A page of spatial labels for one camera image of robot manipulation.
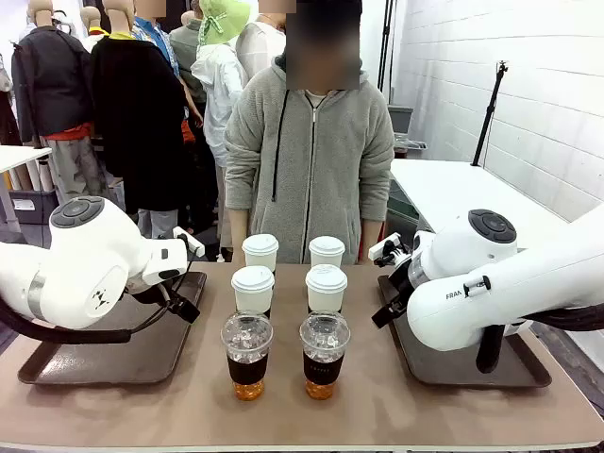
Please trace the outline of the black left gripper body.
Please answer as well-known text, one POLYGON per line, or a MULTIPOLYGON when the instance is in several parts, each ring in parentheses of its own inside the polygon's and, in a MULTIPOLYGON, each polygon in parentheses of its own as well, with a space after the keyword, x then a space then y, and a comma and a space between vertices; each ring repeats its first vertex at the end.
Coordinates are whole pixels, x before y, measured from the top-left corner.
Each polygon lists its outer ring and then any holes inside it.
POLYGON ((193 302, 163 283, 159 285, 159 290, 164 299, 163 307, 166 310, 189 324, 195 322, 200 311, 193 302))

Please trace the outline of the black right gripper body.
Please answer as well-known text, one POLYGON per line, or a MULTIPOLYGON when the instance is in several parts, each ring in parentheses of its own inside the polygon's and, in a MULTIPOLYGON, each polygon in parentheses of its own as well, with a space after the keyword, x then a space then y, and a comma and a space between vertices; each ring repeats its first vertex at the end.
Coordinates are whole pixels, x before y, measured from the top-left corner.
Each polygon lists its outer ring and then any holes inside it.
POLYGON ((383 328, 406 313, 409 299, 414 292, 408 271, 411 259, 402 262, 389 276, 377 279, 382 307, 374 313, 372 321, 383 328))

